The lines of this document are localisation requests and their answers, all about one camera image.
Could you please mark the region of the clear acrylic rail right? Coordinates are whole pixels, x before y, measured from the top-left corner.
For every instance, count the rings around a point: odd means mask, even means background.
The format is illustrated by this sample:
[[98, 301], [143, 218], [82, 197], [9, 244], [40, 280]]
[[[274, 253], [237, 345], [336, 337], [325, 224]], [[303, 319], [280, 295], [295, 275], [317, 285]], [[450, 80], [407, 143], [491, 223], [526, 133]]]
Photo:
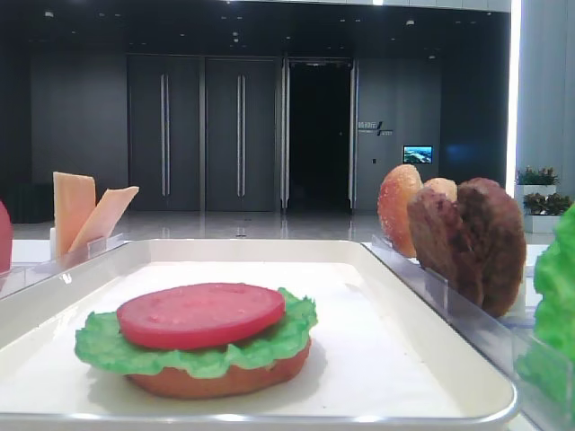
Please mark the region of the clear acrylic rail right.
[[366, 244], [391, 271], [438, 313], [469, 344], [519, 389], [521, 410], [541, 430], [574, 428], [574, 364], [534, 334], [535, 309], [519, 307], [494, 319], [447, 286], [443, 278], [421, 268], [373, 236]]

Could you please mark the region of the clear acrylic rail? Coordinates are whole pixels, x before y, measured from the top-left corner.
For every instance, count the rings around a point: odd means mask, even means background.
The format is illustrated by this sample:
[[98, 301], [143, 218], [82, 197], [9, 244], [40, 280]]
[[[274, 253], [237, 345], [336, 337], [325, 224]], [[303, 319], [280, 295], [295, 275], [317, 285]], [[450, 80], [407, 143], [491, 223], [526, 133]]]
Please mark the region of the clear acrylic rail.
[[438, 313], [469, 344], [519, 389], [521, 410], [541, 430], [574, 428], [574, 364], [534, 334], [535, 309], [519, 307], [494, 319], [447, 286], [443, 278], [421, 268], [373, 236], [366, 244], [391, 271]]
[[123, 245], [123, 234], [89, 242], [82, 249], [53, 258], [51, 240], [15, 240], [13, 265], [1, 274], [1, 298], [15, 294], [47, 278], [69, 271], [82, 263]]

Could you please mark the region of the red tomato slice in holder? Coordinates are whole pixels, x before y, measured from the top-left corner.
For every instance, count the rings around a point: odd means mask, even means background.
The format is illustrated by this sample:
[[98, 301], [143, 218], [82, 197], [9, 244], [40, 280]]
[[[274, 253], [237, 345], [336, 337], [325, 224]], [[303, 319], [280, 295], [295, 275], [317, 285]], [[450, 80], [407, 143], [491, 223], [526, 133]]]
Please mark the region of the red tomato slice in holder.
[[3, 202], [0, 202], [0, 272], [5, 273], [12, 265], [13, 227]]

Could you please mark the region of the clear acrylic rail left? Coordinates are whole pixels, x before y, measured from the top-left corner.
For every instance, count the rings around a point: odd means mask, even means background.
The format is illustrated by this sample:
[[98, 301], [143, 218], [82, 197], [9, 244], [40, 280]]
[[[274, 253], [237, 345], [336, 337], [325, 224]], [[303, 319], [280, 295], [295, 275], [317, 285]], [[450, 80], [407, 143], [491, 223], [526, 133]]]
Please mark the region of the clear acrylic rail left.
[[89, 242], [82, 249], [53, 258], [51, 240], [15, 240], [13, 265], [1, 274], [1, 298], [15, 294], [47, 278], [69, 271], [82, 263], [123, 245], [123, 234]]

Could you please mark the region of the brown meat patty front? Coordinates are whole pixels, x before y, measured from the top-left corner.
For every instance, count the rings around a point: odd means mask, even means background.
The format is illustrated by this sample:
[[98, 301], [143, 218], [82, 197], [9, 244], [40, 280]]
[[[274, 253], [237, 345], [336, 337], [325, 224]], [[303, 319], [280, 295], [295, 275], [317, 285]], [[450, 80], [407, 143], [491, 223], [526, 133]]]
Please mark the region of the brown meat patty front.
[[481, 265], [471, 246], [457, 203], [444, 193], [423, 188], [407, 205], [417, 259], [471, 303], [483, 300]]

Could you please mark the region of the sesame bun half outer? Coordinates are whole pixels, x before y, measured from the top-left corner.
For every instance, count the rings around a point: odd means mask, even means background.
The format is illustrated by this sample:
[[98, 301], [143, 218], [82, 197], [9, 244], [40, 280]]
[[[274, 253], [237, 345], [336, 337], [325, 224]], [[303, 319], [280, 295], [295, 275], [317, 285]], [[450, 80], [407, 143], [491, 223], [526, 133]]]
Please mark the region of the sesame bun half outer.
[[417, 169], [410, 164], [394, 167], [385, 176], [377, 199], [377, 214], [385, 236], [406, 258], [415, 258], [407, 205], [422, 188]]

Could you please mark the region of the dark double door right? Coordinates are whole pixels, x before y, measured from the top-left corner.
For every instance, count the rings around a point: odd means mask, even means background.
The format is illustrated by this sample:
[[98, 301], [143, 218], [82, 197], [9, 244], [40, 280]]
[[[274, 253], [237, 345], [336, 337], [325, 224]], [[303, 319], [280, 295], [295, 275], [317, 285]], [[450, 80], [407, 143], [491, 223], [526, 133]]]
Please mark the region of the dark double door right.
[[275, 95], [272, 60], [207, 60], [208, 211], [275, 209]]

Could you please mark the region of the brown meat patty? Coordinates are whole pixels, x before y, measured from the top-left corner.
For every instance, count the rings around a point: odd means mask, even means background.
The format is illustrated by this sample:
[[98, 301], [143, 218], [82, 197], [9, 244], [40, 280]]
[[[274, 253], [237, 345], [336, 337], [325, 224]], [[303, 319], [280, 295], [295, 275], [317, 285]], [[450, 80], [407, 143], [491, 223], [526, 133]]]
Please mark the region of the brown meat patty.
[[457, 203], [444, 193], [423, 188], [407, 205], [417, 259], [471, 303], [483, 300], [481, 265], [471, 246]]
[[516, 301], [526, 263], [523, 215], [501, 185], [486, 178], [461, 183], [457, 206], [480, 264], [481, 307], [499, 318]]

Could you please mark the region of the bottom bun on tray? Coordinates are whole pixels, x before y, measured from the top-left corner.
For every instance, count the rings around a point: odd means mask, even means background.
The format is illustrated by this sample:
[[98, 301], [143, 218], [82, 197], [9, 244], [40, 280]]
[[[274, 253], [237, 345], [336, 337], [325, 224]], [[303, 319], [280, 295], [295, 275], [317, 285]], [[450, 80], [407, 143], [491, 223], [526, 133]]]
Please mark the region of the bottom bun on tray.
[[232, 365], [217, 378], [200, 379], [173, 367], [164, 368], [159, 374], [128, 374], [126, 378], [144, 391], [171, 399], [207, 400], [250, 394], [295, 378], [304, 367], [311, 346], [312, 340], [308, 340], [295, 356], [264, 367], [243, 369]]

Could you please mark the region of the green lettuce leaf in holder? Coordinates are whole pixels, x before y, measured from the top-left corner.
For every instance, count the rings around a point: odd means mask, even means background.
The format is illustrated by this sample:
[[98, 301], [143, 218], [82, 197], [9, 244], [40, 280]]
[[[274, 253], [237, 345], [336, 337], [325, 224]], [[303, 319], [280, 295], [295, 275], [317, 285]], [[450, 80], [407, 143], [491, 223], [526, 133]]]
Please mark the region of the green lettuce leaf in holder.
[[555, 227], [553, 243], [535, 261], [537, 341], [516, 362], [517, 372], [552, 400], [563, 404], [574, 391], [574, 208]]

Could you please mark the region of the potted green plant lower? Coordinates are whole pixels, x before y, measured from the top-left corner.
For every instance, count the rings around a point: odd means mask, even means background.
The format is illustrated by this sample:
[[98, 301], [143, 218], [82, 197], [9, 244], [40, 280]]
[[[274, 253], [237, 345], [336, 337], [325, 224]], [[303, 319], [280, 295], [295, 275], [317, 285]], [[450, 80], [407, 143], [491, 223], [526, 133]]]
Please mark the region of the potted green plant lower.
[[528, 233], [552, 233], [560, 217], [572, 204], [569, 196], [559, 193], [546, 196], [540, 193], [525, 195], [525, 230]]

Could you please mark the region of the brown meat patty rear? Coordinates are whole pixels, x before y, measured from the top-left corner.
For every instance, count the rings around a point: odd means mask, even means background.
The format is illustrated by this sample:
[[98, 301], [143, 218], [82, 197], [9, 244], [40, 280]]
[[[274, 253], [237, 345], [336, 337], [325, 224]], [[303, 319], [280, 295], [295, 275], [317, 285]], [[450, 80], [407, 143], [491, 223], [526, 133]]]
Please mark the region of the brown meat patty rear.
[[481, 307], [499, 318], [516, 301], [526, 263], [523, 215], [501, 185], [486, 178], [461, 183], [457, 206], [480, 264]]

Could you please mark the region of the green lettuce leaf on tray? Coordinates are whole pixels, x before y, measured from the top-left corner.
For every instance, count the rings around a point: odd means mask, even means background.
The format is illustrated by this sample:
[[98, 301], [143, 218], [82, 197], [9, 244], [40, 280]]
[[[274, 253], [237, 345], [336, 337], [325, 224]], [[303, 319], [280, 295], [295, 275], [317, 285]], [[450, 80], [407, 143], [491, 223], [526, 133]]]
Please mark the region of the green lettuce leaf on tray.
[[129, 343], [113, 312], [91, 312], [75, 332], [76, 357], [116, 374], [154, 375], [173, 367], [199, 379], [219, 378], [233, 366], [253, 370], [302, 352], [317, 323], [315, 300], [299, 298], [281, 287], [286, 312], [279, 323], [246, 340], [199, 350], [157, 350]]

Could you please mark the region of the orange cheese slice left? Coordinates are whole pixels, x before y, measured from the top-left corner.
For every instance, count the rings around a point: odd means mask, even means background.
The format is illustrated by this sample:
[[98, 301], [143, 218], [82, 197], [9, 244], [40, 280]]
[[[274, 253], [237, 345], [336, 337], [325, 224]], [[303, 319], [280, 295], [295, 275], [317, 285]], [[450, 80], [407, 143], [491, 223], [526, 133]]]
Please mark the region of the orange cheese slice left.
[[73, 241], [95, 208], [91, 176], [53, 172], [56, 256], [69, 252]]

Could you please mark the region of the potted green plant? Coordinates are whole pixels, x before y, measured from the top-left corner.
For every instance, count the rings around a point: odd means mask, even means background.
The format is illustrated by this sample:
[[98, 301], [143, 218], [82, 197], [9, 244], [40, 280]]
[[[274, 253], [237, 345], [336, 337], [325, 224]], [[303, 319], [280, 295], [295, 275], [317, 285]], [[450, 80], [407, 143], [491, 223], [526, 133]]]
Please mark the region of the potted green plant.
[[552, 233], [560, 217], [572, 204], [569, 196], [559, 193], [546, 196], [540, 193], [525, 195], [525, 230], [528, 233]]
[[517, 171], [515, 198], [522, 201], [529, 194], [551, 195], [556, 192], [558, 182], [553, 167], [535, 169], [527, 166]]

